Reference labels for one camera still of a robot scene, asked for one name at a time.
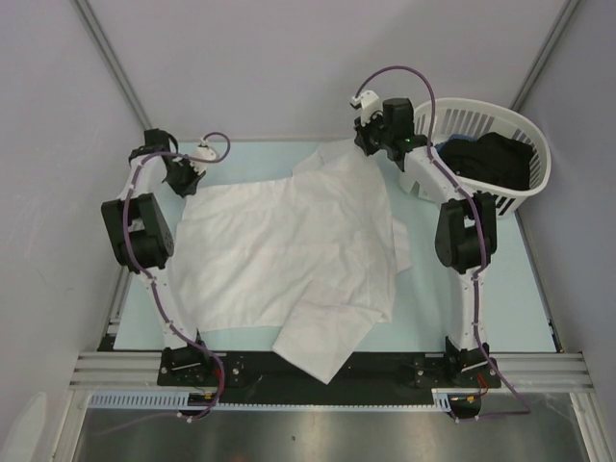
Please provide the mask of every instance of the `metal floor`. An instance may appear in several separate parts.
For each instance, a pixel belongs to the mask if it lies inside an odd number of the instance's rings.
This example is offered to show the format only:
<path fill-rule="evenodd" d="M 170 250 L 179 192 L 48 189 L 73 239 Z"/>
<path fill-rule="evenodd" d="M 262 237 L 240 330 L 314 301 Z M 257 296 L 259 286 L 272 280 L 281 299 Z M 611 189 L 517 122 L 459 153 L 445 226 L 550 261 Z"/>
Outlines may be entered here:
<path fill-rule="evenodd" d="M 219 411 L 201 423 L 164 417 L 105 436 L 149 412 L 90 410 L 78 462 L 587 461 L 568 395 L 529 396 L 533 414 L 456 425 L 442 413 Z M 484 411 L 517 408 L 492 395 Z"/>

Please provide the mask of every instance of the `white plastic basket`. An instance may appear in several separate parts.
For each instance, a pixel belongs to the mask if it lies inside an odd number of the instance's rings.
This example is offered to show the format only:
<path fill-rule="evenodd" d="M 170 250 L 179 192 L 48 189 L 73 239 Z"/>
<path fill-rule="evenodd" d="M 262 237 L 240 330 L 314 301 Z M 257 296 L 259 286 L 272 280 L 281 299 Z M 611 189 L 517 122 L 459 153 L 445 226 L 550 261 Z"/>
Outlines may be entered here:
<path fill-rule="evenodd" d="M 427 135 L 430 122 L 430 102 L 415 109 L 415 131 Z M 508 188 L 482 183 L 460 177 L 460 181 L 476 191 L 488 192 L 495 196 L 497 217 L 508 217 L 532 195 L 542 191 L 548 184 L 552 160 L 548 142 L 537 126 L 526 117 L 508 109 L 482 101 L 464 98 L 439 98 L 436 100 L 436 123 L 433 142 L 447 141 L 450 135 L 459 134 L 479 138 L 489 132 L 530 144 L 534 157 L 530 162 L 530 189 L 514 191 Z M 400 174 L 400 184 L 404 189 L 404 173 Z M 420 188 L 419 197 L 428 199 Z"/>

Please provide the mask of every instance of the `gray wall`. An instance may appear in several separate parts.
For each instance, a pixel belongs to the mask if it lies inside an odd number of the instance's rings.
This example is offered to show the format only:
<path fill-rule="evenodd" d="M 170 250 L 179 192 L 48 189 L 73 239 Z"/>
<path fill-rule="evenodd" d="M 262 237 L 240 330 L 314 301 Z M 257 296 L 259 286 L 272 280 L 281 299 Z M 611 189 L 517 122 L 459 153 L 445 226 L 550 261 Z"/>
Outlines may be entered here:
<path fill-rule="evenodd" d="M 99 207 L 141 131 L 67 0 L 2 2 L 0 43 L 1 448 L 37 391 L 53 429 L 93 347 L 116 271 Z"/>
<path fill-rule="evenodd" d="M 616 2 L 589 0 L 523 108 L 552 149 L 522 207 L 565 347 L 581 350 L 616 437 Z"/>
<path fill-rule="evenodd" d="M 385 65 L 416 67 L 439 96 L 508 106 L 565 0 L 91 3 L 154 124 L 184 140 L 305 140 L 350 137 L 348 100 Z M 371 88 L 428 99 L 403 72 Z"/>

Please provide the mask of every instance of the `black bracket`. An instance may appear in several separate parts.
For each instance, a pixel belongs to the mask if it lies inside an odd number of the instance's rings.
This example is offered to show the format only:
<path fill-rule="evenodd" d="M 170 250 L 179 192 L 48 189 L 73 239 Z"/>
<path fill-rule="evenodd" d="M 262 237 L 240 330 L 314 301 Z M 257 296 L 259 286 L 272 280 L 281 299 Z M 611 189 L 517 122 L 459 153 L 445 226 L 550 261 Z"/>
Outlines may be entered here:
<path fill-rule="evenodd" d="M 122 226 L 124 201 L 110 200 L 101 205 L 101 213 L 107 228 L 107 234 L 114 250 L 115 259 L 132 272 L 138 272 L 128 256 Z M 173 236 L 163 217 L 154 194 L 142 194 L 130 201 L 128 209 L 129 226 L 140 219 L 142 227 L 129 232 L 129 239 L 135 257 L 144 268 L 165 267 L 167 258 L 173 255 Z"/>
<path fill-rule="evenodd" d="M 367 156 L 385 149 L 389 160 L 404 171 L 406 154 L 427 144 L 426 136 L 415 135 L 413 118 L 413 105 L 408 98 L 387 99 L 383 101 L 383 112 L 375 113 L 366 125 L 362 125 L 360 117 L 355 119 L 355 144 Z"/>
<path fill-rule="evenodd" d="M 473 201 L 483 230 L 487 250 L 487 264 L 497 251 L 497 209 L 494 197 L 487 192 L 477 192 Z M 479 238 L 475 224 L 466 226 L 464 219 L 474 219 L 471 206 L 466 199 L 452 199 L 441 205 L 436 229 L 436 255 L 446 267 L 452 267 L 460 274 L 469 268 L 481 265 Z"/>
<path fill-rule="evenodd" d="M 170 152 L 170 144 L 173 143 L 175 150 L 178 149 L 177 140 L 165 130 L 152 128 L 143 132 L 144 144 L 131 152 L 128 162 L 133 159 L 151 154 L 153 152 Z M 205 176 L 205 172 L 198 174 L 187 159 L 163 157 L 165 167 L 167 167 L 167 177 L 165 181 L 171 186 L 174 193 L 181 197 L 196 193 L 199 180 Z"/>
<path fill-rule="evenodd" d="M 196 342 L 203 345 L 198 336 Z M 161 387 L 218 386 L 214 369 L 214 360 L 195 346 L 165 348 L 156 384 Z"/>

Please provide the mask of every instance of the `wire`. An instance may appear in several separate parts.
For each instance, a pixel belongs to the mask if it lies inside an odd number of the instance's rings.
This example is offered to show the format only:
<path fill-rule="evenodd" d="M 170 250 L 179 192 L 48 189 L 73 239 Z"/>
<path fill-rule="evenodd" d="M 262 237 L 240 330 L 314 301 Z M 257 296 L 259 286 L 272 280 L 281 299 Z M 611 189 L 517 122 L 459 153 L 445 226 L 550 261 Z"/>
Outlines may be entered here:
<path fill-rule="evenodd" d="M 481 372 L 477 374 L 477 380 L 479 382 L 479 385 L 482 386 L 482 388 L 485 388 L 485 392 L 481 392 L 479 397 L 480 398 L 485 397 L 490 391 L 490 385 L 488 385 L 488 382 L 486 381 L 486 379 L 483 378 L 483 375 L 481 375 Z"/>
<path fill-rule="evenodd" d="M 169 330 L 171 332 L 173 332 L 176 336 L 178 336 L 180 339 L 182 339 L 184 342 L 186 342 L 188 345 L 195 347 L 197 349 L 200 349 L 201 351 L 203 351 L 204 353 L 206 353 L 207 355 L 211 356 L 212 358 L 214 358 L 214 360 L 216 361 L 218 368 L 220 370 L 220 378 L 218 379 L 218 388 L 217 388 L 217 392 L 214 396 L 214 399 L 209 402 L 208 404 L 206 404 L 205 409 L 203 409 L 199 414 L 197 414 L 196 416 L 194 416 L 194 420 L 198 420 L 201 419 L 203 417 L 205 417 L 207 414 L 209 414 L 210 410 L 212 409 L 212 407 L 214 407 L 216 405 L 216 403 L 218 402 L 218 399 L 220 398 L 220 394 L 222 393 L 223 387 L 224 387 L 224 366 L 222 365 L 222 361 L 220 361 L 220 358 L 215 355 L 210 349 L 208 349 L 205 345 L 202 344 L 198 344 L 197 342 L 194 342 L 193 340 L 189 339 L 187 336 L 185 336 L 179 329 L 177 329 L 177 327 L 175 327 L 175 325 L 173 325 L 172 320 L 169 319 L 167 313 L 165 312 L 165 309 L 163 308 L 163 303 L 161 302 L 159 293 L 158 293 L 158 288 L 156 286 L 156 278 L 152 275 L 152 273 L 150 271 L 148 271 L 147 269 L 145 269 L 144 267 L 141 266 L 141 264 L 137 261 L 137 257 L 135 256 L 135 251 L 133 249 L 133 245 L 131 243 L 130 240 L 130 234 L 129 234 L 129 230 L 128 230 L 128 211 L 129 211 L 129 205 L 130 205 L 130 201 L 131 198 L 133 196 L 133 190 L 137 185 L 137 181 L 139 179 L 139 175 L 141 173 L 141 169 L 143 168 L 143 166 L 145 165 L 145 163 L 151 161 L 152 159 L 155 159 L 157 157 L 181 157 L 183 159 L 188 159 L 194 162 L 202 162 L 204 164 L 217 164 L 219 162 L 222 162 L 229 154 L 229 151 L 231 150 L 231 141 L 229 140 L 229 138 L 226 135 L 223 135 L 223 137 L 226 139 L 227 141 L 227 148 L 224 152 L 224 154 L 216 160 L 213 161 L 206 161 L 204 159 L 200 159 L 200 158 L 196 158 L 196 157 L 192 157 L 192 156 L 187 156 L 184 154 L 173 154 L 170 152 L 154 152 L 152 154 L 148 154 L 147 156 L 144 157 L 144 159 L 141 161 L 141 163 L 137 166 L 137 168 L 135 168 L 135 173 L 133 174 L 133 178 L 130 180 L 130 186 L 131 188 L 129 188 L 128 193 L 126 194 L 126 198 L 124 199 L 124 207 L 122 209 L 122 233 L 123 233 L 123 237 L 124 237 L 124 243 L 126 244 L 126 251 L 128 253 L 128 257 L 131 261 L 131 263 L 133 264 L 133 266 L 140 272 L 143 272 L 143 274 L 150 280 L 150 288 L 152 290 L 152 296 L 154 297 L 154 302 L 156 304 L 156 308 L 158 309 L 159 314 L 161 315 L 161 318 L 163 319 L 163 322 L 165 324 L 167 324 Z"/>
<path fill-rule="evenodd" d="M 479 417 L 481 419 L 492 419 L 492 418 L 503 417 L 503 416 L 517 416 L 517 415 L 530 414 L 530 412 L 531 412 L 530 411 L 530 403 L 505 378 L 505 376 L 502 374 L 502 372 L 499 371 L 499 368 L 497 367 L 496 363 L 490 357 L 488 352 L 483 347 L 483 343 L 481 342 L 481 336 L 479 334 L 479 275 L 488 266 L 488 263 L 487 263 L 488 262 L 488 257 L 487 257 L 487 250 L 486 250 L 486 245 L 485 245 L 485 239 L 483 238 L 483 229 L 481 227 L 481 219 L 480 219 L 480 216 L 479 216 L 479 211 L 477 210 L 477 207 L 475 205 L 475 202 L 473 201 L 473 198 L 471 197 L 471 195 L 468 192 L 466 192 L 464 190 L 464 188 L 457 181 L 455 176 L 453 176 L 451 173 L 449 173 L 449 169 L 446 168 L 442 164 L 441 158 L 438 156 L 438 154 L 434 155 L 433 152 L 432 152 L 432 149 L 431 149 L 432 148 L 432 134 L 433 134 L 433 131 L 434 131 L 434 121 L 436 120 L 436 97 L 434 96 L 434 89 L 432 88 L 430 83 L 427 81 L 425 76 L 423 74 L 421 74 L 420 71 L 414 69 L 413 67 L 409 67 L 407 65 L 389 65 L 387 67 L 383 67 L 382 69 L 377 70 L 374 74 L 372 74 L 370 77 L 368 77 L 364 81 L 364 83 L 362 83 L 362 85 L 359 87 L 357 92 L 355 93 L 355 97 L 359 96 L 361 91 L 366 87 L 366 85 L 369 82 L 372 81 L 372 79 L 374 79 L 374 77 L 376 77 L 376 76 L 378 76 L 380 74 L 383 74 L 385 72 L 389 72 L 390 70 L 405 70 L 407 72 L 415 74 L 420 79 L 422 79 L 423 83 L 425 84 L 425 86 L 427 88 L 428 93 L 430 94 L 430 105 L 431 105 L 431 108 L 430 108 L 430 123 L 428 125 L 427 144 L 425 146 L 425 150 L 427 152 L 427 157 L 430 160 L 430 162 L 432 164 L 434 164 L 434 166 L 436 166 L 441 171 L 441 173 L 443 173 L 443 175 L 445 175 L 445 177 L 455 187 L 455 189 L 469 202 L 469 206 L 471 207 L 471 211 L 473 213 L 473 219 L 475 220 L 475 229 L 477 231 L 477 237 L 478 237 L 478 240 L 479 240 L 479 253 L 481 255 L 481 266 L 473 273 L 473 288 L 474 288 L 473 292 L 474 292 L 474 298 L 475 298 L 475 302 L 474 302 L 475 307 L 474 307 L 474 315 L 473 315 L 473 335 L 475 337 L 475 341 L 477 343 L 477 347 L 479 348 L 479 351 L 481 352 L 481 354 L 483 355 L 483 357 L 487 361 L 487 363 L 490 366 L 490 368 L 497 374 L 499 379 L 509 389 L 509 391 L 513 394 L 513 396 L 516 397 L 516 399 L 525 407 L 525 410 L 492 412 L 492 413 L 488 413 L 488 414 L 483 414 L 483 415 L 481 415 Z M 466 420 L 473 420 L 473 421 L 475 421 L 475 420 L 477 420 L 477 418 L 469 418 L 469 419 L 457 419 L 456 418 L 456 422 L 466 421 Z"/>
<path fill-rule="evenodd" d="M 128 253 L 128 258 L 131 261 L 131 263 L 133 264 L 133 266 L 140 272 L 143 272 L 143 274 L 145 274 L 145 276 L 147 276 L 147 278 L 150 280 L 150 289 L 152 290 L 152 296 L 154 297 L 154 302 L 156 304 L 156 308 L 161 316 L 161 318 L 163 319 L 163 322 L 168 326 L 169 330 L 171 330 L 171 332 L 173 332 L 173 334 L 175 334 L 176 336 L 178 336 L 180 339 L 182 339 L 184 342 L 186 342 L 188 345 L 195 347 L 197 349 L 200 349 L 201 351 L 203 351 L 204 353 L 206 353 L 208 356 L 214 358 L 214 360 L 216 361 L 217 365 L 218 365 L 218 371 L 215 372 L 215 375 L 218 377 L 218 387 L 217 387 L 217 391 L 214 395 L 214 399 L 212 399 L 210 402 L 208 402 L 205 406 L 205 408 L 197 415 L 195 415 L 194 417 L 188 417 L 187 418 L 187 422 L 192 422 L 193 420 L 200 420 L 203 419 L 205 416 L 207 416 L 210 411 L 212 410 L 212 408 L 218 403 L 218 400 L 220 399 L 220 395 L 222 394 L 222 391 L 224 390 L 224 380 L 225 380 L 225 375 L 224 375 L 224 366 L 222 364 L 222 361 L 220 360 L 220 358 L 213 353 L 210 349 L 208 349 L 205 345 L 202 344 L 198 344 L 197 342 L 194 342 L 193 340 L 189 339 L 187 336 L 185 336 L 180 330 L 178 330 L 174 325 L 173 325 L 173 321 L 168 317 L 167 313 L 165 312 L 165 308 L 163 308 L 163 303 L 161 302 L 159 293 L 158 293 L 158 288 L 156 286 L 156 278 L 153 276 L 153 274 L 148 271 L 147 269 L 145 269 L 137 260 L 137 257 L 135 256 L 135 250 L 133 249 L 133 245 L 131 243 L 131 239 L 130 239 L 130 233 L 129 233 L 129 229 L 128 229 L 128 212 L 130 209 L 130 201 L 131 198 L 133 197 L 133 190 L 135 189 L 135 187 L 137 186 L 137 181 L 139 179 L 139 175 L 141 173 L 141 170 L 143 169 L 143 166 L 151 161 L 152 159 L 155 159 L 157 157 L 172 157 L 172 158 L 180 158 L 180 159 L 187 159 L 189 161 L 193 161 L 193 162 L 200 162 L 203 164 L 218 164 L 220 162 L 222 162 L 224 159 L 226 159 L 226 157 L 229 155 L 229 152 L 231 151 L 231 140 L 229 140 L 229 137 L 227 137 L 225 134 L 221 133 L 221 132 L 212 132 L 207 134 L 205 137 L 203 137 L 204 140 L 207 140 L 208 138 L 212 137 L 212 136 L 221 136 L 224 138 L 224 140 L 226 141 L 227 147 L 224 151 L 224 153 L 222 154 L 222 156 L 220 156 L 218 159 L 215 159 L 213 161 L 207 161 L 205 159 L 201 159 L 201 158 L 197 158 L 197 157 L 193 157 L 193 156 L 188 156 L 186 154 L 180 154 L 180 153 L 172 153 L 172 152 L 154 152 L 152 154 L 148 154 L 147 156 L 145 156 L 140 164 L 137 166 L 137 168 L 135 168 L 135 173 L 133 174 L 133 177 L 130 179 L 130 188 L 128 190 L 128 193 L 126 194 L 126 198 L 124 199 L 124 206 L 122 208 L 122 235 L 124 238 L 124 243 L 126 244 L 126 251 Z M 96 436 L 103 436 L 103 435 L 108 435 L 110 433 L 114 433 L 116 431 L 119 431 L 121 429 L 124 428 L 128 428 L 134 424 L 140 424 L 141 422 L 146 422 L 149 420 L 153 420 L 153 419 L 158 419 L 161 417 L 171 417 L 171 416 L 180 416 L 180 413 L 174 413 L 174 412 L 160 412 L 157 414 L 150 414 L 148 416 L 144 416 L 138 419 L 135 419 L 131 422 L 128 423 L 123 423 L 121 425 L 117 425 L 114 426 L 112 428 L 108 428 L 105 430 L 102 430 L 100 432 L 96 433 Z"/>

